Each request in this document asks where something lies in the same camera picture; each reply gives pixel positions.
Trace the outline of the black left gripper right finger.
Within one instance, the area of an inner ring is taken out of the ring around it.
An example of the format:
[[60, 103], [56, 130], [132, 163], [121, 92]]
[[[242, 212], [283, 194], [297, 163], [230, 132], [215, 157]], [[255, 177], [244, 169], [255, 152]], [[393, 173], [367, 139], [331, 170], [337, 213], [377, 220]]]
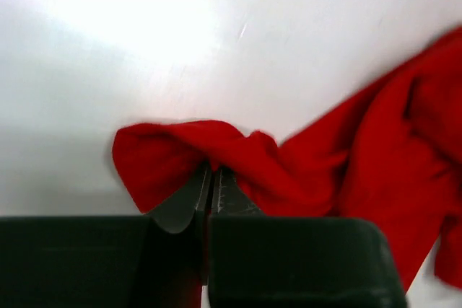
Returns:
[[208, 221], [212, 307], [405, 307], [386, 238], [372, 223], [267, 216], [229, 169]]

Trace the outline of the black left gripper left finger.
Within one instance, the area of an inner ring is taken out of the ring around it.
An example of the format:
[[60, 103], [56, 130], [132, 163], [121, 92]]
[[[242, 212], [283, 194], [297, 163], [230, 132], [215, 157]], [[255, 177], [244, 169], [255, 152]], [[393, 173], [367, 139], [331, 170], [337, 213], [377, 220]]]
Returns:
[[3, 307], [200, 307], [212, 171], [140, 216], [1, 219]]

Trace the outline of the red t shirt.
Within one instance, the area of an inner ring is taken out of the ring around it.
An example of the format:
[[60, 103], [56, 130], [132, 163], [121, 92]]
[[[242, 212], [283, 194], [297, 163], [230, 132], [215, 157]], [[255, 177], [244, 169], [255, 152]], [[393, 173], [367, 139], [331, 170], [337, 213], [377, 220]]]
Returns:
[[461, 287], [460, 28], [283, 144], [218, 120], [139, 123], [117, 131], [112, 156], [143, 213], [208, 162], [266, 214], [373, 222], [405, 288], [438, 243], [435, 275]]

